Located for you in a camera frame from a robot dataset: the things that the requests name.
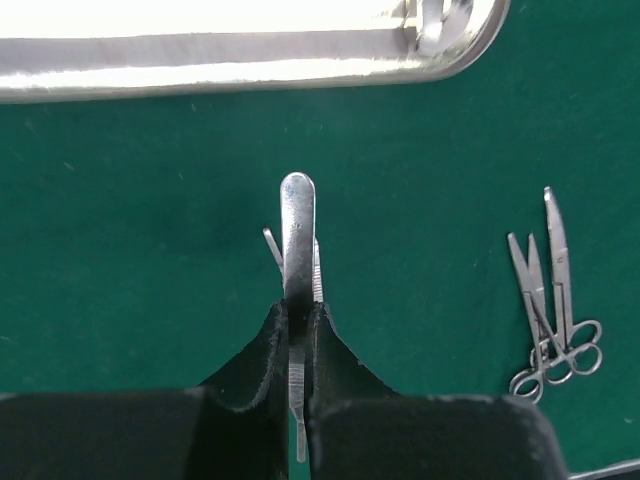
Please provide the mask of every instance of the metal instrument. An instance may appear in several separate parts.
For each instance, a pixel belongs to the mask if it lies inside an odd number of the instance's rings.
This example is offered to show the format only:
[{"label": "metal instrument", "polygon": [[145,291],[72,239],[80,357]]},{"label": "metal instrument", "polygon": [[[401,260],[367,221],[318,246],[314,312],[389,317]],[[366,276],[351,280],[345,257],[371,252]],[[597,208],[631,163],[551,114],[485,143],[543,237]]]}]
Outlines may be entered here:
[{"label": "metal instrument", "polygon": [[[529,355],[530,368],[513,377],[509,392],[529,398],[534,403],[542,397],[545,383],[559,385],[573,374],[590,375],[602,363],[602,351],[597,345],[602,335],[600,322],[590,319],[574,323],[569,250],[560,210],[550,187],[545,188],[544,200],[551,246],[555,332],[546,315],[544,281],[535,239],[532,234],[529,235],[528,259],[525,261],[515,235],[509,233],[507,236],[533,339],[533,349]],[[589,329],[592,334],[589,340],[574,345],[572,340],[576,332],[582,329]],[[592,358],[592,361],[585,362],[586,358]]]},{"label": "metal instrument", "polygon": [[[291,173],[280,186],[282,215],[282,246],[284,255],[269,228],[262,233],[276,265],[282,274],[284,298],[287,306],[297,311],[290,318],[298,325],[290,328],[289,347],[289,408],[296,420],[296,458],[306,458],[306,433],[304,426],[304,338],[305,315],[313,302],[322,302],[322,273],[320,248],[315,238],[315,187],[304,173]],[[304,298],[302,306],[298,298]]]},{"label": "metal instrument", "polygon": [[0,102],[432,81],[473,63],[509,4],[13,2],[0,27]]}]

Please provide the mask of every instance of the green cloth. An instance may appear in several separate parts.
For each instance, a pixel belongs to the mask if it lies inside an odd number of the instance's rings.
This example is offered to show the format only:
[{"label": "green cloth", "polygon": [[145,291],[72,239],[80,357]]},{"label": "green cloth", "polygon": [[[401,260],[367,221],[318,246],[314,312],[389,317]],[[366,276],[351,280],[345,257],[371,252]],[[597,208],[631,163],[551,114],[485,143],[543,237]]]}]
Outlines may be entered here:
[{"label": "green cloth", "polygon": [[261,229],[299,170],[365,364],[403,393],[505,393],[531,343],[506,234],[533,231],[548,270],[551,185],[604,362],[540,407],[572,471],[639,457],[638,18],[514,0],[487,53],[431,84],[0,107],[1,389],[207,377],[281,295]]}]

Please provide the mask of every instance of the metal forceps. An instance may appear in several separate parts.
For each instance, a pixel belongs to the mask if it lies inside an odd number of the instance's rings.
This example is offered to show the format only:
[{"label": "metal forceps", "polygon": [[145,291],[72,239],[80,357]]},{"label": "metal forceps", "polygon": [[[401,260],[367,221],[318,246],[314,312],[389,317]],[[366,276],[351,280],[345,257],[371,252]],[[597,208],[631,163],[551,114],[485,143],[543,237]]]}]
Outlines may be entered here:
[{"label": "metal forceps", "polygon": [[[545,382],[558,385],[566,382],[574,373],[590,375],[602,363],[602,351],[596,345],[602,335],[600,322],[585,320],[578,324],[573,323],[569,254],[562,217],[551,188],[545,188],[544,199],[551,246],[556,332],[551,328],[546,316],[542,268],[533,235],[529,235],[528,262],[524,259],[515,235],[510,233],[507,236],[533,337],[533,349],[529,355],[530,368],[513,377],[509,384],[509,392],[512,395],[530,398],[534,403],[542,397]],[[571,342],[573,336],[583,328],[591,328],[594,333],[589,341],[574,347]],[[577,359],[590,350],[595,353],[595,361],[589,367],[581,368]],[[558,375],[557,367],[560,365],[568,368]]]},{"label": "metal forceps", "polygon": [[280,185],[282,251],[273,233],[262,234],[282,275],[284,299],[291,310],[289,346],[289,408],[296,420],[296,458],[306,458],[304,425],[305,313],[322,302],[320,247],[315,237],[315,186],[304,173],[291,173]]}]

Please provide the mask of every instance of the straight scissors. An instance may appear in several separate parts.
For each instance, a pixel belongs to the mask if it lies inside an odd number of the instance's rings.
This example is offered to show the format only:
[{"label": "straight scissors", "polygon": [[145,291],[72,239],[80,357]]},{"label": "straight scissors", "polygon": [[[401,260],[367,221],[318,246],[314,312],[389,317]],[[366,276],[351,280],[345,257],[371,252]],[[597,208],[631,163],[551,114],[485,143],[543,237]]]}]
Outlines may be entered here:
[{"label": "straight scissors", "polygon": [[[551,245],[557,332],[551,328],[545,313],[544,281],[533,235],[529,235],[528,264],[515,235],[510,233],[507,237],[533,338],[533,349],[529,355],[530,368],[513,377],[509,384],[509,391],[512,395],[530,398],[534,403],[542,397],[545,382],[558,385],[566,382],[574,373],[590,375],[602,363],[602,351],[596,345],[602,335],[600,322],[585,320],[578,324],[573,323],[569,254],[562,217],[549,187],[545,188],[544,198]],[[593,335],[589,341],[574,347],[571,341],[575,333],[583,328],[593,329]],[[588,351],[595,353],[595,361],[587,368],[581,368],[577,358]],[[557,367],[561,365],[564,368],[558,375]]]}]

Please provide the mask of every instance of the green table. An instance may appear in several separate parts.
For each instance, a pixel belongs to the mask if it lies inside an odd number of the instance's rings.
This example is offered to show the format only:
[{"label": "green table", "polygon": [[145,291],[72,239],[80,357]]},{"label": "green table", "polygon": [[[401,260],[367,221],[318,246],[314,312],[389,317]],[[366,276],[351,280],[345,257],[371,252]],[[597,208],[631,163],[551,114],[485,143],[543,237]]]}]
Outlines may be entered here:
[{"label": "green table", "polygon": [[433,84],[0,107],[2,390],[205,378],[281,295],[261,228],[300,170],[354,352],[404,393],[505,393],[530,346],[505,236],[545,239],[551,185],[604,363],[540,407],[572,471],[640,456],[638,17],[515,0]]}]

